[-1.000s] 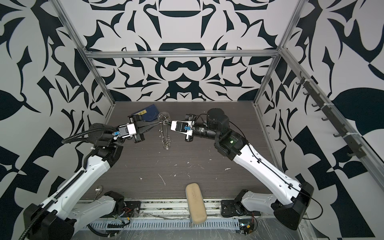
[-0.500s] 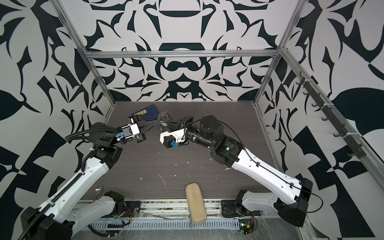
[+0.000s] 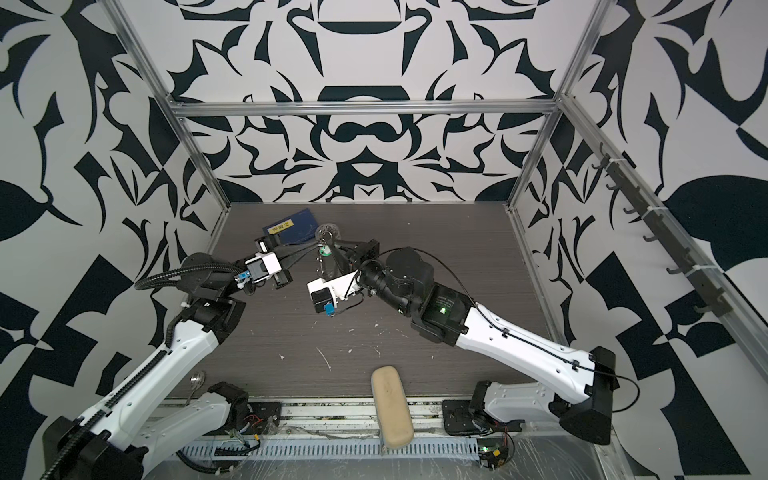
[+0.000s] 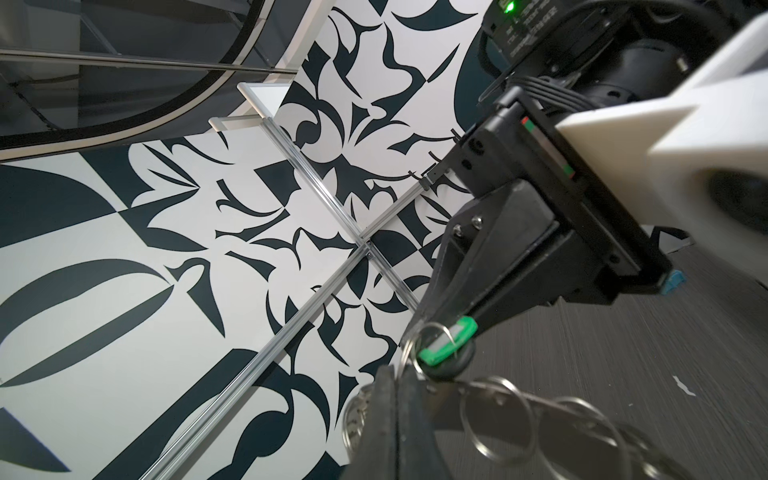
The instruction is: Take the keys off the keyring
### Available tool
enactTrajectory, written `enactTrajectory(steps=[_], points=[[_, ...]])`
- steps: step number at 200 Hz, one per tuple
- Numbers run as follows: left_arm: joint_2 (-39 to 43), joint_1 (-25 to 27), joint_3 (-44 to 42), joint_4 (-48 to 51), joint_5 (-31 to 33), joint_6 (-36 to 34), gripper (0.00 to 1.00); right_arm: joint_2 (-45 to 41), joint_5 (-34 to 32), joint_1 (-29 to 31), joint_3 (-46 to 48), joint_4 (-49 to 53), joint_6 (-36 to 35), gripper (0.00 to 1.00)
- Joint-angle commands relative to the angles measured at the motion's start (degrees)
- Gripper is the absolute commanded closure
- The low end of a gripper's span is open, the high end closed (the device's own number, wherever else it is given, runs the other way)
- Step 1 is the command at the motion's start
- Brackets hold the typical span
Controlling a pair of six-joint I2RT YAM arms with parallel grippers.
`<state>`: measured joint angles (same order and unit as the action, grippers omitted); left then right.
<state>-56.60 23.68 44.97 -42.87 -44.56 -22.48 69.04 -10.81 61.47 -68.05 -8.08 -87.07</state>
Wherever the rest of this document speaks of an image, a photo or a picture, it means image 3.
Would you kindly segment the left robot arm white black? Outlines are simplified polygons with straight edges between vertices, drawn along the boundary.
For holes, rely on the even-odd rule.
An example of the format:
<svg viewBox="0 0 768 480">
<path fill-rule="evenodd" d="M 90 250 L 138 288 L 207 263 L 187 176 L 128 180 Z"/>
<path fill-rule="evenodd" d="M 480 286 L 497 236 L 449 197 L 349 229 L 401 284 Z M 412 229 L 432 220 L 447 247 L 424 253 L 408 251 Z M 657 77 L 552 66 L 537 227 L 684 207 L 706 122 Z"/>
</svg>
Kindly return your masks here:
<svg viewBox="0 0 768 480">
<path fill-rule="evenodd" d="M 57 419 L 43 435 L 45 479 L 142 479 L 159 463 L 206 433 L 248 428 L 247 393 L 227 382 L 153 427 L 146 421 L 186 374 L 237 328 L 245 303 L 267 281 L 282 288 L 290 269 L 318 248 L 316 240 L 274 244 L 259 239 L 251 257 L 228 262 L 194 253 L 180 267 L 135 282 L 137 290 L 174 287 L 188 296 L 159 347 L 104 399 L 79 418 Z"/>
</svg>

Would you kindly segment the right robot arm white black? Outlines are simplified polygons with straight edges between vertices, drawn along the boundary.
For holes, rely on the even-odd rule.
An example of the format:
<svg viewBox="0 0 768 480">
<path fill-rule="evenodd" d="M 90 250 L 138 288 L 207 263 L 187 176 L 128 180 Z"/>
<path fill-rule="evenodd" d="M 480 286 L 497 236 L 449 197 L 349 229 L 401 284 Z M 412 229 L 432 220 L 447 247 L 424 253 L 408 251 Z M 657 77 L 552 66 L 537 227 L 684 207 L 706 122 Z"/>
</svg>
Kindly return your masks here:
<svg viewBox="0 0 768 480">
<path fill-rule="evenodd" d="M 317 311 L 333 315 L 358 293 L 376 297 L 408 318 L 423 338 L 484 355 L 534 379 L 546 388 L 545 409 L 561 428 L 581 440 L 609 444 L 619 386 L 611 350 L 571 348 L 512 324 L 464 286 L 437 282 L 438 259 L 421 249 L 382 251 L 375 240 L 326 238 L 320 256 L 333 261 L 339 275 L 312 292 Z"/>
</svg>

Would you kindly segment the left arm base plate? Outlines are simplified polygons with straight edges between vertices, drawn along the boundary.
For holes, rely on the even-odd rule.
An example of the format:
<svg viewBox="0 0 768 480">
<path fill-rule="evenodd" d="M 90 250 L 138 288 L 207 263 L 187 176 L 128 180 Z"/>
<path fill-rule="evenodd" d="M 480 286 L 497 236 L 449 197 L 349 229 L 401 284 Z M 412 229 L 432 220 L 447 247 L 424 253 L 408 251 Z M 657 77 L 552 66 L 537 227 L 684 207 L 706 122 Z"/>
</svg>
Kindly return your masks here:
<svg viewBox="0 0 768 480">
<path fill-rule="evenodd" d="M 281 424 L 283 404 L 279 401 L 257 401 L 248 404 L 244 426 L 239 432 L 246 436 L 275 433 Z"/>
</svg>

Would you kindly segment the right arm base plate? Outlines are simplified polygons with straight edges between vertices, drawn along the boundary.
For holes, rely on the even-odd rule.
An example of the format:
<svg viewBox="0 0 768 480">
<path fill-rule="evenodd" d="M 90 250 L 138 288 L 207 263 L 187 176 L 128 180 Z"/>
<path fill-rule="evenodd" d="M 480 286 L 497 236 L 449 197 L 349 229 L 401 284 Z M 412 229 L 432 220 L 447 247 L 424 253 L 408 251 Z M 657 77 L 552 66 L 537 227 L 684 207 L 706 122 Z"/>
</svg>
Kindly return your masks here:
<svg viewBox="0 0 768 480">
<path fill-rule="evenodd" d="M 485 411 L 481 400 L 443 400 L 441 402 L 443 429 L 450 436 L 487 436 L 503 431 L 521 432 L 523 419 L 502 422 Z"/>
</svg>

